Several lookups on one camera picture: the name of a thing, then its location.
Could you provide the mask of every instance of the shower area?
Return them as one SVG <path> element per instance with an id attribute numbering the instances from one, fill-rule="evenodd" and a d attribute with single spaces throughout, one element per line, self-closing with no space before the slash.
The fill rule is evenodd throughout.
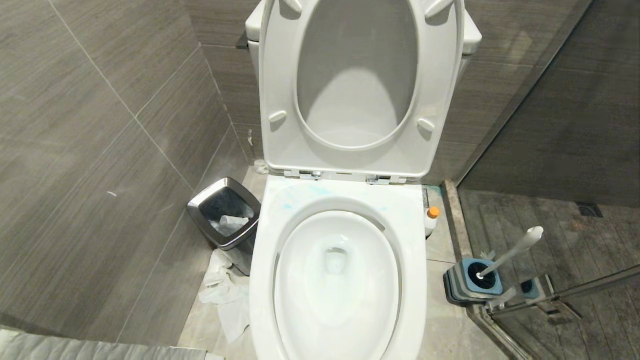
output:
<path id="1" fill-rule="evenodd" d="M 545 230 L 500 268 L 518 295 L 491 314 L 522 357 L 639 359 L 640 3 L 573 16 L 458 194 L 475 258 Z"/>

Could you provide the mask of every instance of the toilet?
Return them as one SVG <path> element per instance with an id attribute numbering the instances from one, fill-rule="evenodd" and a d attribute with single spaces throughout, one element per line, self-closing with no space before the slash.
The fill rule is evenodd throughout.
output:
<path id="1" fill-rule="evenodd" d="M 460 73 L 463 1 L 266 0 L 263 12 L 256 353 L 415 359 L 428 306 L 419 181 Z"/>

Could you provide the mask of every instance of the orange bottle cap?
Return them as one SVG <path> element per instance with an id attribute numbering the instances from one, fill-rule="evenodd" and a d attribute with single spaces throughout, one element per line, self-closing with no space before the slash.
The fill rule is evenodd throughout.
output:
<path id="1" fill-rule="evenodd" d="M 436 218 L 440 215 L 440 209 L 437 206 L 431 206 L 427 211 L 427 216 L 430 218 Z"/>

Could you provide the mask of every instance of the trash can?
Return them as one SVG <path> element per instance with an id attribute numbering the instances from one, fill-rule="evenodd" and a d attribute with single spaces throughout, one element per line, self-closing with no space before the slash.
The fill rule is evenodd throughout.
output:
<path id="1" fill-rule="evenodd" d="M 187 211 L 207 239 L 249 276 L 260 218 L 258 199 L 236 180 L 226 177 L 189 201 Z"/>

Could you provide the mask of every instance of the shower floor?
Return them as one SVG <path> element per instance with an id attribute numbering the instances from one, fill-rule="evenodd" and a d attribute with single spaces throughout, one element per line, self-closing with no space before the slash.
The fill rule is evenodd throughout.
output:
<path id="1" fill-rule="evenodd" d="M 600 206 L 600 217 L 574 202 L 460 190 L 475 257 L 500 255 L 533 226 L 545 229 L 529 252 L 500 268 L 506 288 L 549 274 L 556 291 L 640 264 L 640 209 Z M 640 284 L 573 300 L 578 322 L 551 326 L 538 309 L 502 319 L 503 328 L 539 356 L 640 358 Z"/>

